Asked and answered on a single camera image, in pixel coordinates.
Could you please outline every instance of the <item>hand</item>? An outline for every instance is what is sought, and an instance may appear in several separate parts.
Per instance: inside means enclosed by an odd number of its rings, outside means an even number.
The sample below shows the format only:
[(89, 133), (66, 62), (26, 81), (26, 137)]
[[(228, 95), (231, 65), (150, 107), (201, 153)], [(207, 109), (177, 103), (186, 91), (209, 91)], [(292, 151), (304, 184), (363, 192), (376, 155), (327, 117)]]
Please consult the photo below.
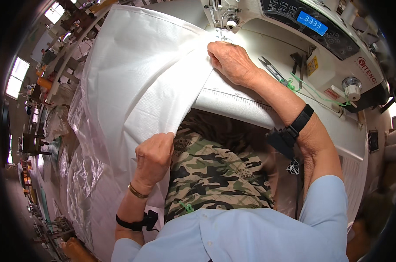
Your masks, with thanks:
[(137, 170), (131, 184), (140, 194), (148, 195), (164, 178), (171, 163), (173, 139), (172, 132), (154, 134), (135, 149)]
[(261, 69), (250, 60), (244, 48), (222, 41), (211, 42), (207, 48), (214, 68), (234, 84), (253, 89), (253, 79)]

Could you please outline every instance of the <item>scissors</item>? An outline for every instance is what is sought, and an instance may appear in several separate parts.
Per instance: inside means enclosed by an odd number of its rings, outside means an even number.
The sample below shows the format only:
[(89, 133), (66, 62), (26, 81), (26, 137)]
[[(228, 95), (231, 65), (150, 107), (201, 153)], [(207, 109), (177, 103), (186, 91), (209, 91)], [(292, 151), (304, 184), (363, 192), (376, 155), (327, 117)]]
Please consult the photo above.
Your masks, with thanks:
[(282, 76), (278, 70), (264, 57), (262, 57), (263, 61), (258, 58), (258, 60), (262, 63), (262, 65), (268, 69), (268, 71), (278, 80), (281, 84), (287, 86), (288, 81), (285, 80), (284, 76)]

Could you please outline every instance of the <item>brand logo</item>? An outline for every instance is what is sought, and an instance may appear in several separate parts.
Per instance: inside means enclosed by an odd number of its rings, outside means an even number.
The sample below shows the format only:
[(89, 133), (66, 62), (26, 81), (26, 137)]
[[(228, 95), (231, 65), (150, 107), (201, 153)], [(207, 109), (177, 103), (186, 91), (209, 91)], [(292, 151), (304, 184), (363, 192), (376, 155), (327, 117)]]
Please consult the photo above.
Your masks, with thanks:
[(358, 67), (363, 71), (364, 75), (368, 77), (369, 81), (372, 82), (373, 84), (377, 83), (377, 79), (371, 72), (371, 70), (368, 68), (367, 63), (363, 57), (358, 57), (357, 61)]

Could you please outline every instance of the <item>light blue shirt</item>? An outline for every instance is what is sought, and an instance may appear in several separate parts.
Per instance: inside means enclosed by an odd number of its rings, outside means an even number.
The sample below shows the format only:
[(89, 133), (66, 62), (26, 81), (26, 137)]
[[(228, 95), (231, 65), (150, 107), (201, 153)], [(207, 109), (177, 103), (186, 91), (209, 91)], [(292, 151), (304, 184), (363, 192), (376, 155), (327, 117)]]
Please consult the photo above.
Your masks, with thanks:
[(347, 205), (342, 180), (322, 176), (299, 221), (268, 208), (199, 209), (169, 221), (143, 247), (119, 239), (112, 262), (348, 261)]

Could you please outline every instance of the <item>yellow label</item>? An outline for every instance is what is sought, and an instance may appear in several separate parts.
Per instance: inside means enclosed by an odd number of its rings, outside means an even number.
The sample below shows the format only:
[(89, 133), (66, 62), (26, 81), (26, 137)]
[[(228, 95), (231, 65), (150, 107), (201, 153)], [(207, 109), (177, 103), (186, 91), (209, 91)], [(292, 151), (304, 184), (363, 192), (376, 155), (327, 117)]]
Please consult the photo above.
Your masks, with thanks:
[(309, 74), (309, 76), (316, 71), (316, 69), (319, 67), (319, 65), (317, 64), (317, 58), (316, 56), (307, 63), (307, 72)]

